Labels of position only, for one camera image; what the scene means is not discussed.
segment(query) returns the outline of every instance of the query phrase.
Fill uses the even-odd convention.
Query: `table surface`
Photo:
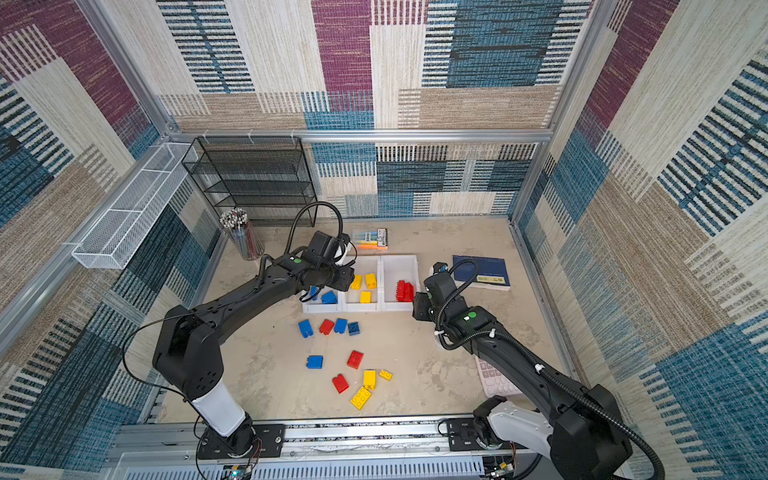
[[[336,223],[320,220],[316,229],[335,232]],[[469,305],[479,305],[544,361],[562,370],[525,268],[502,218],[345,222],[344,230],[389,229],[389,249],[376,254],[415,254],[423,284],[432,264],[452,263],[452,255],[503,258],[511,289],[508,292],[468,288]],[[277,256],[285,248],[286,227],[263,227],[257,233],[266,251]],[[299,228],[293,245],[306,245],[315,229]],[[245,261],[227,244],[206,301],[248,281],[257,262]],[[319,334],[323,319],[337,316],[359,322],[360,334]],[[309,318],[315,334],[304,339],[297,326]],[[407,312],[302,313],[297,297],[289,298],[254,317],[222,345],[223,379],[254,419],[316,419],[374,415],[425,415],[471,412],[485,401],[475,359],[466,350],[445,351],[437,345],[431,323],[417,322]],[[346,365],[353,350],[363,352],[358,370]],[[323,356],[322,369],[307,369],[306,358]],[[385,369],[392,381],[376,379],[376,389],[362,410],[349,401],[362,386],[365,369]],[[332,378],[342,373],[349,389],[336,392]],[[524,396],[510,397],[532,409]],[[159,422],[193,422],[195,411],[176,395],[166,395]]]

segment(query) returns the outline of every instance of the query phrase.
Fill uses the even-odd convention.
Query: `blue notebook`
[[[470,286],[488,288],[491,290],[509,290],[507,264],[504,262],[503,258],[464,257],[461,255],[454,255],[454,265],[465,258],[470,258],[478,264],[477,280],[472,282]],[[453,272],[453,280],[456,282],[456,285],[461,285],[467,281],[471,275],[472,265],[466,263]]]

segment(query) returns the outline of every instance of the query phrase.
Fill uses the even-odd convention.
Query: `purple fabric panel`
[[[312,0],[327,91],[370,91],[371,0]]]

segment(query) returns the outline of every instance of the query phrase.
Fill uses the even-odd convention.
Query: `black robotic arm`
[[[306,209],[319,205],[336,213],[338,234],[331,237],[317,231],[308,247],[290,251],[298,219]],[[354,260],[343,263],[350,245],[339,211],[326,202],[310,204],[296,216],[284,254],[276,259],[263,256],[258,276],[204,305],[191,310],[176,306],[168,311],[153,366],[206,420],[209,426],[204,438],[215,441],[216,448],[228,456],[249,455],[256,433],[251,418],[221,381],[220,345],[273,304],[309,292],[313,286],[347,291],[354,277]],[[631,455],[631,440],[654,463],[652,478],[664,478],[655,453],[621,423],[616,400],[605,388],[598,385],[587,389],[561,375],[520,344],[490,312],[479,306],[467,307],[461,292],[471,280],[457,289],[452,270],[446,267],[444,263],[435,265],[434,274],[424,282],[427,292],[418,293],[413,301],[413,316],[435,323],[444,348],[463,346],[491,363],[541,412],[521,415],[512,411],[505,399],[490,399],[475,410],[475,430],[481,446],[493,448],[502,440],[519,442],[520,433],[528,429],[530,432],[522,437],[523,445],[551,458],[566,480],[588,480],[610,478]],[[307,295],[302,296],[303,301],[309,300]],[[509,421],[515,414],[514,420],[525,419],[524,427]]]

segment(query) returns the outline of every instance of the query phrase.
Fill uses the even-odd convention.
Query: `white storage bin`
[[[321,296],[325,295],[328,292],[334,292],[336,294],[336,298],[338,299],[338,303],[330,303],[328,305],[323,304],[323,301],[320,299]],[[342,310],[342,292],[338,292],[336,290],[330,289],[330,288],[323,288],[320,290],[320,293],[317,294],[314,300],[310,300],[309,302],[302,303],[302,310],[304,313],[338,313],[343,312],[345,310]]]
[[[336,292],[339,302],[335,305],[323,305],[320,297],[329,289],[323,289],[316,300],[302,304],[304,313],[342,313],[342,312],[410,312],[410,302],[397,301],[397,282],[405,280],[419,292],[419,263],[416,255],[365,255],[357,257],[353,266],[355,274],[362,276],[360,290],[349,289]],[[366,274],[376,274],[376,288],[366,289]],[[360,303],[360,293],[371,292],[371,303]]]
[[[382,278],[382,261],[381,257],[357,257],[357,261],[353,265],[355,269],[355,275],[362,276],[362,283],[360,290],[349,289],[344,292],[344,302],[346,305],[346,312],[378,312],[381,310],[379,300],[382,296],[382,288],[380,281]],[[368,290],[366,285],[366,275],[373,273],[376,275],[376,288]],[[362,292],[371,293],[371,303],[360,303],[360,294]]]
[[[382,256],[382,286],[384,302],[382,309],[386,312],[410,312],[413,304],[397,301],[397,282],[405,280],[413,285],[414,293],[420,290],[419,263],[416,255],[384,255]]]

